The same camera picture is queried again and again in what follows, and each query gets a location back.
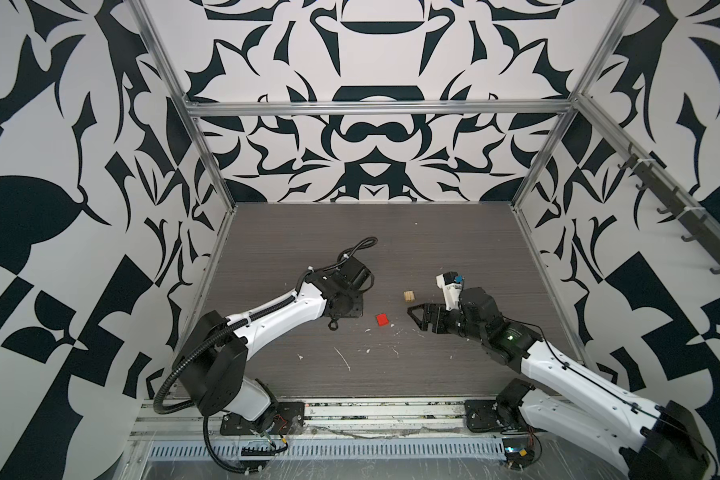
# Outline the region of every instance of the wire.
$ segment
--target wire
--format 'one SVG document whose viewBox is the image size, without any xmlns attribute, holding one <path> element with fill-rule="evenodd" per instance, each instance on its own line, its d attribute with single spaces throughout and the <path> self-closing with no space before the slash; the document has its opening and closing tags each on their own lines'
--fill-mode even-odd
<svg viewBox="0 0 720 480">
<path fill-rule="evenodd" d="M 541 459 L 541 454 L 544 452 L 544 449 L 541 447 L 541 440 L 539 440 L 539 438 L 536 436 L 536 434 L 534 433 L 534 430 L 531 429 L 528 431 L 528 433 L 530 434 L 531 446 L 534 445 L 534 438 L 536 438 L 536 444 L 539 446 L 539 455 L 534 456 L 534 459 L 531 460 L 530 463 L 528 464 L 528 466 L 532 466 L 533 464 L 535 464 L 536 462 L 538 462 Z"/>
<path fill-rule="evenodd" d="M 253 314 L 251 314 L 250 321 L 258 320 L 259 318 L 269 315 L 272 312 L 277 312 L 284 306 L 293 303 L 295 300 L 295 297 L 289 296 L 285 300 L 278 302 L 275 305 L 268 306 L 265 309 L 254 312 Z M 163 405 L 163 400 L 165 400 L 166 395 L 168 395 L 168 391 L 170 390 L 173 383 L 175 383 L 176 380 L 179 379 L 184 370 L 186 370 L 186 368 L 193 361 L 195 361 L 197 357 L 199 357 L 204 351 L 212 348 L 220 339 L 224 338 L 225 336 L 245 325 L 248 325 L 248 319 L 238 320 L 231 325 L 225 326 L 218 332 L 213 333 L 211 336 L 205 339 L 205 341 L 199 344 L 198 347 L 195 348 L 189 355 L 184 357 L 184 359 L 179 362 L 179 365 L 177 365 L 176 368 L 173 369 L 173 371 L 166 377 L 166 379 L 163 381 L 163 385 L 160 386 L 160 389 L 157 390 L 157 393 L 155 394 L 155 398 L 152 403 L 152 408 L 154 409 L 155 413 L 158 413 L 160 415 L 166 415 L 169 413 L 178 412 L 179 410 L 183 410 L 184 408 L 194 406 L 195 403 L 192 400 L 187 400 L 185 402 L 177 403 L 173 406 L 166 407 Z"/>
<path fill-rule="evenodd" d="M 208 433 L 208 418 L 209 417 L 203 417 L 202 418 L 202 441 L 206 444 L 206 450 L 208 450 L 208 455 L 213 460 L 213 463 L 217 464 L 224 470 L 227 470 L 231 473 L 238 473 L 238 474 L 245 474 L 248 473 L 259 473 L 261 470 L 264 469 L 264 467 L 267 465 L 269 461 L 265 461 L 264 465 L 261 466 L 258 469 L 251 470 L 250 468 L 243 468 L 243 467 L 237 467 L 234 465 L 231 465 L 227 462 L 224 462 L 224 460 L 221 459 L 220 456 L 216 454 L 216 451 L 213 450 L 213 447 L 211 446 L 211 438 L 210 434 Z M 280 440 L 285 444 L 284 446 L 280 448 L 275 448 L 273 450 L 269 450 L 267 452 L 261 452 L 261 454 L 267 454 L 268 456 L 274 456 L 278 453 L 283 453 L 285 450 L 288 450 L 288 442 L 286 442 L 286 437 L 280 435 Z"/>
<path fill-rule="evenodd" d="M 208 417 L 202 418 L 202 441 L 206 444 L 206 450 L 208 450 L 208 455 L 211 456 L 213 463 L 217 464 L 224 470 L 227 470 L 228 472 L 231 472 L 231 473 L 241 473 L 241 474 L 245 474 L 246 471 L 248 471 L 248 473 L 260 472 L 260 470 L 249 470 L 248 468 L 236 467 L 234 465 L 230 465 L 229 463 L 221 460 L 221 458 L 216 454 L 216 452 L 213 450 L 213 447 L 211 446 L 211 438 L 208 434 Z"/>
<path fill-rule="evenodd" d="M 573 368 L 571 368 L 571 366 L 570 366 L 570 364 L 569 364 L 568 362 L 563 362 L 562 360 L 560 360 L 559 358 L 557 358 L 557 355 L 555 355 L 554 350 L 552 350 L 552 345 L 550 345 L 549 341 L 547 340 L 547 336 L 544 334 L 544 329 L 542 329 L 540 326 L 538 326 L 538 325 L 536 325 L 536 324 L 534 324 L 534 323 L 521 322 L 521 321 L 519 321 L 519 320 L 512 320 L 512 319 L 509 318 L 508 316 L 504 316 L 504 315 L 502 315 L 502 316 L 504 317 L 505 320 L 508 320 L 508 321 L 510 321 L 510 322 L 522 323 L 523 325 L 528 325 L 528 326 L 532 326 L 532 327 L 538 328 L 539 332 L 541 333 L 541 337 L 542 337 L 542 339 L 544 340 L 544 343 L 547 344 L 547 348 L 549 349 L 549 351 L 550 351 L 550 353 L 552 354 L 552 356 L 554 357 L 554 359 L 557 360 L 557 361 L 563 366 L 563 370 L 571 370 L 573 373 L 576 373 L 576 374 L 577 374 L 578 376 L 580 376 L 581 378 L 583 378 L 583 379 L 587 380 L 588 382 L 592 383 L 593 385 L 595 385 L 597 388 L 603 390 L 603 391 L 604 391 L 605 393 L 607 393 L 608 395 L 610 395 L 610 396 L 618 399 L 618 400 L 619 400 L 620 402 L 622 402 L 624 405 L 628 405 L 628 406 L 630 406 L 632 409 L 634 409 L 635 411 L 641 412 L 641 413 L 643 413 L 643 414 L 645 414 L 645 415 L 648 415 L 649 417 L 654 418 L 654 419 L 657 420 L 658 422 L 662 422 L 662 423 L 667 424 L 668 426 L 671 426 L 672 428 L 674 428 L 674 429 L 677 430 L 678 432 L 682 433 L 683 435 L 688 436 L 688 438 L 690 438 L 690 439 L 693 440 L 694 442 L 696 442 L 696 443 L 698 443 L 699 445 L 701 445 L 701 447 L 704 448 L 704 449 L 710 454 L 710 456 L 712 457 L 712 460 L 713 460 L 714 463 L 715 463 L 715 473 L 712 474 L 712 476 L 713 476 L 713 477 L 717 476 L 718 472 L 720 471 L 720 464 L 717 462 L 717 458 L 715 458 L 715 455 L 712 453 L 712 451 L 711 451 L 706 445 L 704 445 L 704 442 L 702 442 L 701 439 L 699 439 L 699 438 L 691 435 L 690 433 L 688 433 L 688 431 L 682 429 L 681 427 L 678 427 L 677 425 L 675 425 L 675 424 L 673 424 L 673 423 L 671 423 L 671 422 L 668 422 L 667 420 L 664 420 L 663 418 L 659 418 L 659 417 L 653 415 L 652 413 L 646 412 L 645 410 L 642 409 L 642 407 L 640 407 L 639 405 L 637 405 L 636 402 L 632 402 L 632 403 L 628 402 L 628 401 L 625 400 L 624 398 L 621 398 L 621 397 L 618 396 L 617 394 L 613 393 L 611 390 L 603 387 L 601 384 L 597 383 L 595 380 L 593 380 L 593 379 L 589 378 L 588 376 L 584 375 L 583 373 L 578 372 L 577 370 L 574 370 Z M 664 413 L 666 414 L 666 416 L 672 418 L 672 420 L 674 420 L 675 422 L 678 422 L 679 424 L 682 424 L 682 422 L 681 422 L 680 420 L 678 420 L 677 418 L 672 417 L 672 415 L 670 415 L 670 414 L 668 414 L 668 413 L 666 413 L 666 412 L 664 412 Z"/>
<path fill-rule="evenodd" d="M 175 369 L 166 377 L 165 381 L 163 381 L 163 385 L 160 386 L 160 389 L 157 390 L 157 393 L 155 394 L 155 398 L 152 404 L 152 408 L 154 409 L 155 413 L 158 413 L 160 415 L 165 415 L 168 413 L 174 413 L 178 412 L 179 410 L 183 410 L 184 408 L 190 407 L 194 405 L 194 402 L 192 400 L 187 400 L 186 402 L 182 402 L 179 404 L 176 404 L 171 407 L 165 407 L 163 405 L 163 400 L 165 400 L 166 395 L 168 394 L 168 390 L 171 388 L 173 383 L 179 379 L 181 374 L 186 370 L 186 368 L 191 364 L 197 357 L 199 357 L 204 351 L 208 350 L 209 348 L 213 347 L 213 345 L 216 344 L 216 342 L 229 335 L 231 332 L 234 332 L 235 330 L 239 329 L 241 326 L 247 325 L 248 319 L 242 319 L 237 322 L 234 322 L 231 325 L 228 325 L 218 332 L 212 334 L 209 336 L 203 343 L 199 344 L 197 348 L 195 348 L 192 353 L 187 355 L 184 360 L 179 362 L 179 365 L 176 366 Z"/>
<path fill-rule="evenodd" d="M 342 250 L 342 252 L 336 257 L 336 263 L 331 264 L 328 266 L 324 266 L 323 268 L 318 268 L 315 270 L 306 270 L 303 274 L 300 275 L 298 278 L 298 281 L 296 282 L 296 294 L 298 295 L 302 291 L 302 285 L 304 284 L 304 280 L 306 280 L 307 275 L 311 274 L 312 272 L 330 272 L 331 270 L 335 270 L 339 268 L 341 265 L 344 265 L 344 263 L 349 260 L 349 257 L 354 256 L 355 253 L 357 253 L 358 250 L 364 250 L 366 248 L 371 248 L 375 244 L 378 243 L 378 238 L 375 236 L 366 236 L 364 239 L 357 242 L 355 246 L 351 246 L 345 250 Z M 363 292 L 367 292 L 370 290 L 371 287 L 365 289 Z"/>
</svg>

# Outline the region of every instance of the black and white wall pattern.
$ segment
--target black and white wall pattern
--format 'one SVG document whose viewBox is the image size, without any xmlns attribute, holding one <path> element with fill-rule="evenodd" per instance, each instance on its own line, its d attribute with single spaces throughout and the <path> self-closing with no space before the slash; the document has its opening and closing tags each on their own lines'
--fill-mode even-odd
<svg viewBox="0 0 720 480">
<path fill-rule="evenodd" d="M 646 0 L 591 93 L 720 222 L 720 0 Z"/>
<path fill-rule="evenodd" d="M 197 102 L 566 98 L 617 0 L 149 0 Z M 552 114 L 206 118 L 238 201 L 510 200 Z"/>
<path fill-rule="evenodd" d="M 720 0 L 646 0 L 593 93 L 720 222 Z M 579 116 L 522 211 L 589 364 L 694 410 L 720 460 L 717 265 L 622 161 Z"/>
<path fill-rule="evenodd" d="M 357 85 L 409 87 L 411 100 L 449 85 L 466 98 L 565 96 L 618 1 L 147 3 L 190 100 L 331 101 Z"/>
<path fill-rule="evenodd" d="M 522 206 L 587 365 L 696 412 L 720 460 L 720 275 L 579 115 Z"/>
<path fill-rule="evenodd" d="M 120 0 L 0 0 L 0 478 L 107 478 L 225 214 Z"/>
<path fill-rule="evenodd" d="M 554 114 L 204 118 L 237 201 L 511 200 Z"/>
</svg>

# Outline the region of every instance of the gray wood grain tabletop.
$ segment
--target gray wood grain tabletop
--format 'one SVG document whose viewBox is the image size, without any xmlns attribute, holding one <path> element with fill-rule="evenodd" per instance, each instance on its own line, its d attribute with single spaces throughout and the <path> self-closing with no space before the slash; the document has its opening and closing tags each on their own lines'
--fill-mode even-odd
<svg viewBox="0 0 720 480">
<path fill-rule="evenodd" d="M 574 356 L 503 203 L 240 204 L 203 312 L 226 316 L 267 302 L 292 289 L 307 266 L 330 264 L 366 236 L 378 244 L 356 255 L 376 277 L 363 317 L 340 320 L 335 332 L 327 318 L 291 330 L 251 359 L 248 377 L 291 397 L 499 393 L 519 375 L 492 362 L 478 342 L 421 332 L 406 314 L 406 290 L 415 303 L 443 302 L 434 278 L 449 270 Z M 378 326 L 379 313 L 389 325 Z"/>
</svg>

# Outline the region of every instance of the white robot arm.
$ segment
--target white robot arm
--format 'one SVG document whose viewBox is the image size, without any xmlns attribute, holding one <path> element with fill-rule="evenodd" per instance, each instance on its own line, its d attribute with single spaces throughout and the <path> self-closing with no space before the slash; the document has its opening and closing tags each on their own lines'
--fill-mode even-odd
<svg viewBox="0 0 720 480">
<path fill-rule="evenodd" d="M 424 303 L 408 309 L 421 330 L 432 325 L 432 332 L 477 340 L 492 360 L 573 403 L 556 400 L 531 383 L 515 379 L 489 411 L 468 408 L 470 429 L 486 423 L 521 430 L 541 428 L 600 456 L 632 479 L 702 478 L 710 459 L 686 408 L 675 402 L 660 406 L 579 365 L 549 344 L 543 333 L 503 316 L 482 288 L 465 290 L 455 272 L 438 276 L 437 285 L 445 304 Z M 453 308 L 454 292 L 458 292 L 458 308 Z M 421 317 L 414 314 L 416 310 L 422 310 Z"/>
<path fill-rule="evenodd" d="M 203 315 L 155 394 L 155 412 L 196 406 L 208 418 L 223 410 L 240 416 L 246 430 L 266 432 L 276 415 L 277 400 L 263 384 L 244 375 L 246 361 L 305 322 L 330 317 L 328 328 L 336 330 L 339 319 L 360 317 L 362 295 L 373 286 L 373 274 L 354 255 L 377 242 L 370 236 L 341 252 L 335 264 L 316 270 L 310 267 L 294 290 L 253 310 L 226 318 L 215 311 Z M 368 279 L 371 286 L 363 289 Z M 163 400 L 176 380 L 191 400 L 166 407 Z"/>
</svg>

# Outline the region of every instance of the vented metal cover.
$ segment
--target vented metal cover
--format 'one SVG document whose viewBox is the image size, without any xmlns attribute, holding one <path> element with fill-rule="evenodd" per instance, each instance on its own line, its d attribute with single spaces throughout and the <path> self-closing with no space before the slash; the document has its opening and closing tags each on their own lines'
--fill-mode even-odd
<svg viewBox="0 0 720 480">
<path fill-rule="evenodd" d="M 223 458 L 238 459 L 240 447 L 266 450 L 261 441 L 215 440 L 213 449 Z M 180 461 L 207 458 L 202 441 L 158 441 L 150 460 Z M 505 460 L 500 438 L 369 438 L 295 439 L 277 456 L 281 460 L 357 460 L 392 458 L 487 458 Z"/>
</svg>

